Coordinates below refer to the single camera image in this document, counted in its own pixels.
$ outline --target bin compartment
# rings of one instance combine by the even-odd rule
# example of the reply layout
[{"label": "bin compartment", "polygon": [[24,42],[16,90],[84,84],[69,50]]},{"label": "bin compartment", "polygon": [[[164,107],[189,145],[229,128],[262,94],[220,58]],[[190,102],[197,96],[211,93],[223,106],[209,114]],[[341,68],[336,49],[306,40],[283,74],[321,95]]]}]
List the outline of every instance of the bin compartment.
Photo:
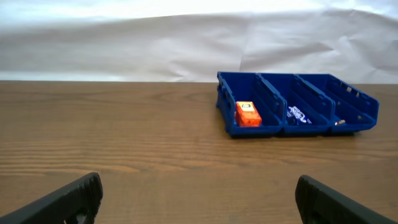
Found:
[{"label": "bin compartment", "polygon": [[[283,128],[285,102],[272,85],[257,73],[218,72],[217,107],[231,136],[274,134]],[[252,101],[261,116],[259,127],[239,127],[235,112],[237,101]]]},{"label": "bin compartment", "polygon": [[331,131],[355,132],[376,125],[379,102],[330,74],[299,74],[335,103]]},{"label": "bin compartment", "polygon": [[[334,104],[322,91],[294,74],[262,73],[261,77],[286,100],[282,120],[284,133],[325,133],[329,130]],[[290,123],[287,119],[289,107],[298,109],[301,118],[305,116],[310,122]]]}]

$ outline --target wooden table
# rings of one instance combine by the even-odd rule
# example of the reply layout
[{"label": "wooden table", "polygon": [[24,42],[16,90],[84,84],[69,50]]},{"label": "wooden table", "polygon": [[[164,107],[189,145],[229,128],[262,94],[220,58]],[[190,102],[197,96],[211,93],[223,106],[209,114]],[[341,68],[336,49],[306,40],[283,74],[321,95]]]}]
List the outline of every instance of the wooden table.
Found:
[{"label": "wooden table", "polygon": [[398,221],[398,86],[354,136],[231,139],[215,83],[0,82],[0,216],[88,172],[96,223],[301,223],[308,174]]}]

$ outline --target white backdrop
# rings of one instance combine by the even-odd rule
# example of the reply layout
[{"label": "white backdrop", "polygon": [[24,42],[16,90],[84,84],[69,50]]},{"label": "white backdrop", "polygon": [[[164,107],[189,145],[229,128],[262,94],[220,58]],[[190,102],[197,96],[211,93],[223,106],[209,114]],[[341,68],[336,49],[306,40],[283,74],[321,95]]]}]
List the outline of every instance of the white backdrop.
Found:
[{"label": "white backdrop", "polygon": [[0,1],[1,80],[398,83],[397,59],[396,0]]}]

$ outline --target small item in bin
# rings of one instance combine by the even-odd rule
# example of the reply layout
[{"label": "small item in bin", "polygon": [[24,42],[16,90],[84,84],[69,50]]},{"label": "small item in bin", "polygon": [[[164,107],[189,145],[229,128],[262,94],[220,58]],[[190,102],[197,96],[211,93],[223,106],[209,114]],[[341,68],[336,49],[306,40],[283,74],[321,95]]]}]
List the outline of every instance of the small item in bin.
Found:
[{"label": "small item in bin", "polygon": [[235,112],[236,124],[239,127],[259,127],[262,119],[251,101],[237,101]]},{"label": "small item in bin", "polygon": [[341,124],[345,124],[346,120],[339,120],[337,122],[335,122],[335,125],[341,125]]},{"label": "small item in bin", "polygon": [[289,106],[286,113],[286,120],[289,125],[308,125],[312,122],[305,117],[305,114],[296,106]]}]

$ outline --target orange box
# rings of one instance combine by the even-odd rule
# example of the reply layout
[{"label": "orange box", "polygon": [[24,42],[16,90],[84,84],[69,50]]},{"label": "orange box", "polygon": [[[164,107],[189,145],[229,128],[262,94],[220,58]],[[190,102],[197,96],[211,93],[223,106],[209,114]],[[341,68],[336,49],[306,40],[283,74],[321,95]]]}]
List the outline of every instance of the orange box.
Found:
[{"label": "orange box", "polygon": [[259,127],[262,119],[251,101],[237,101],[235,112],[236,124],[239,127]]}]

